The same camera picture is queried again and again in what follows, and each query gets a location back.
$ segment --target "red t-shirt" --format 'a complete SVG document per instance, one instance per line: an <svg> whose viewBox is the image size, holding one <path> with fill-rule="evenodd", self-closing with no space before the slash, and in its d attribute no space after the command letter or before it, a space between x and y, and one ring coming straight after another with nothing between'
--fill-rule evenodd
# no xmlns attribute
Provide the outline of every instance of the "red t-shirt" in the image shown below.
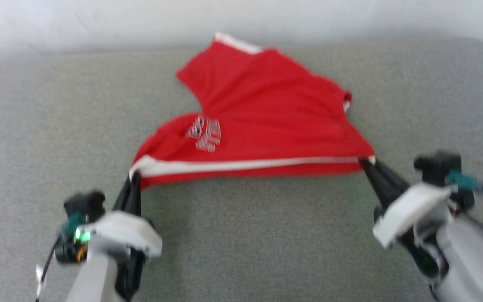
<svg viewBox="0 0 483 302"><path fill-rule="evenodd" d="M275 49L213 43L177 74L202 113L161 126L140 147L130 173L142 188L216 175L336 174L374 154L349 124L351 94Z"/></svg>

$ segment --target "white print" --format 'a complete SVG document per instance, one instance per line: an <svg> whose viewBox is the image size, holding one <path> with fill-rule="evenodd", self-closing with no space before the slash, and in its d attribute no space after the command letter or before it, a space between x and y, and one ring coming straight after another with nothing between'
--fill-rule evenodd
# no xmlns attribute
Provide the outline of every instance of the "white print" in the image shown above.
<svg viewBox="0 0 483 302"><path fill-rule="evenodd" d="M203 118L201 115L197 116L197 118L195 119L195 122L193 122L193 126L191 126L187 130L187 136L194 139L201 138L201 135L203 134L204 125L205 125L205 118Z"/></svg>
<svg viewBox="0 0 483 302"><path fill-rule="evenodd" d="M221 140L221 127L216 119L208 119L205 134L195 143L197 149L214 152Z"/></svg>

